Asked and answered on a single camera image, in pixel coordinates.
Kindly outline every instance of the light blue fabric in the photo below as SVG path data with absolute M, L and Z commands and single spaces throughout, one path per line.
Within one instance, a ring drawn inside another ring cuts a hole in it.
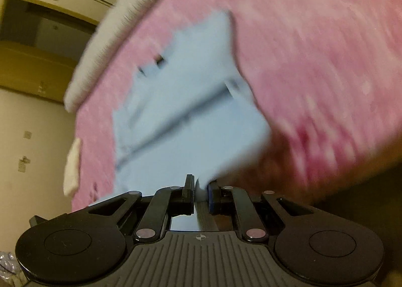
M 182 186 L 187 174 L 205 189 L 252 161 L 269 140 L 269 125 L 233 60 L 228 12 L 177 31 L 162 55 L 160 66 L 147 65 L 135 75 L 125 103 L 113 114 L 113 195 L 153 195 Z M 177 222 L 172 230 L 197 230 L 196 220 Z

